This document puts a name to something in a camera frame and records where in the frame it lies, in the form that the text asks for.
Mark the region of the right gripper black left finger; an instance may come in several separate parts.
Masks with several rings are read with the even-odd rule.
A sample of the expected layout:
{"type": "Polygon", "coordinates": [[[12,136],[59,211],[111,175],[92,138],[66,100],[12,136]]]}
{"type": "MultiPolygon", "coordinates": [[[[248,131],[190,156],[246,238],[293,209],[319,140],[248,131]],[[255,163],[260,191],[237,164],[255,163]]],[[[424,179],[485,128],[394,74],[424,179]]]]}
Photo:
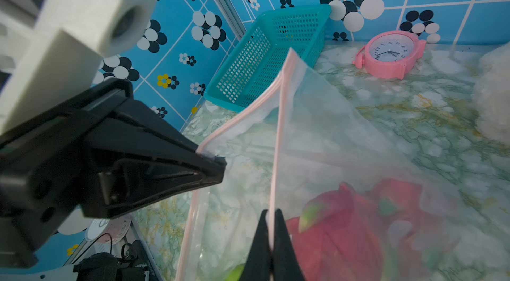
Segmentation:
{"type": "Polygon", "coordinates": [[[239,281],[269,281],[271,278],[272,253],[269,245],[267,213],[267,209],[261,213],[239,281]]]}

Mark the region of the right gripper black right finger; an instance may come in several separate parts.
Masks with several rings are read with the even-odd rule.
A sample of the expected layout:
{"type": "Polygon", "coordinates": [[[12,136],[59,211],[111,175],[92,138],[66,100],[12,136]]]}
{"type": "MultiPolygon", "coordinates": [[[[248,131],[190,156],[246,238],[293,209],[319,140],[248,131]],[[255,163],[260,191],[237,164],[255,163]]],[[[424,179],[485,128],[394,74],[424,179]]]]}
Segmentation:
{"type": "Polygon", "coordinates": [[[274,280],[305,281],[280,209],[276,210],[274,218],[274,246],[272,251],[274,280]]]}

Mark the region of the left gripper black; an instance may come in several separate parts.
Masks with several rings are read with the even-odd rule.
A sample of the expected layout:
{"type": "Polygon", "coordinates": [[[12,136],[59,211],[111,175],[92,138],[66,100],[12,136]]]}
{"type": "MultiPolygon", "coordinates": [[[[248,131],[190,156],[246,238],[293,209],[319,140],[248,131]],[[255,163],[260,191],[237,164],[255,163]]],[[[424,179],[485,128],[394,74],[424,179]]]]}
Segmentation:
{"type": "Polygon", "coordinates": [[[111,79],[1,135],[1,267],[26,269],[75,206],[92,162],[85,137],[133,97],[111,79]]]}

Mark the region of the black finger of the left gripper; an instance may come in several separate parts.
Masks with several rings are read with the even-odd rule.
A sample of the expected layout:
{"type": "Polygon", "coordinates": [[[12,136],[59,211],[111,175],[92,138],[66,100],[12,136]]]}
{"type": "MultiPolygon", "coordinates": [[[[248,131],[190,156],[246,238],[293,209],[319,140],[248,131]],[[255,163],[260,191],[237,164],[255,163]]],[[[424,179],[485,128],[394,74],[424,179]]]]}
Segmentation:
{"type": "Polygon", "coordinates": [[[122,158],[94,165],[83,179],[81,207],[87,217],[113,219],[169,197],[222,183],[227,162],[122,158]]]}
{"type": "Polygon", "coordinates": [[[126,177],[222,177],[223,158],[198,145],[139,101],[109,112],[84,141],[91,168],[126,177]]]}

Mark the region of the clear zip-top plastic bag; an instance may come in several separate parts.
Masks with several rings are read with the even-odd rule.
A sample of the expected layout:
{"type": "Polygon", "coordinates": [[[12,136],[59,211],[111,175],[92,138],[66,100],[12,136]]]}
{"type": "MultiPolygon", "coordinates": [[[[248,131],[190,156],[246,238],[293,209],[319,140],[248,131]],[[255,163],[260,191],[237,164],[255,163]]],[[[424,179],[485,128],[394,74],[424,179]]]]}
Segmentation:
{"type": "Polygon", "coordinates": [[[177,269],[178,280],[227,280],[247,261],[263,210],[274,223],[301,214],[305,204],[342,183],[357,193],[395,179],[422,185],[423,210],[442,218],[443,255],[426,280],[460,245],[458,193],[413,165],[294,50],[258,99],[199,146],[224,157],[223,182],[193,194],[177,269]]]}

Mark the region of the pink dragon fruit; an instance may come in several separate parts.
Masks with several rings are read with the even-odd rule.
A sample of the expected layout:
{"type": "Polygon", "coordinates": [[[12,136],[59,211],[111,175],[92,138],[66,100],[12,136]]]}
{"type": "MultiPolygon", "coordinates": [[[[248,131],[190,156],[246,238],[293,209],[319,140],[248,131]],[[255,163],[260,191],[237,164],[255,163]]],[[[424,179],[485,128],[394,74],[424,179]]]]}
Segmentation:
{"type": "MultiPolygon", "coordinates": [[[[342,183],[307,202],[299,216],[284,218],[305,280],[430,276],[443,255],[443,220],[422,209],[424,195],[422,185],[395,179],[365,193],[342,183]]],[[[274,223],[267,225],[272,253],[274,223]]],[[[239,280],[244,264],[227,280],[239,280]]]]}

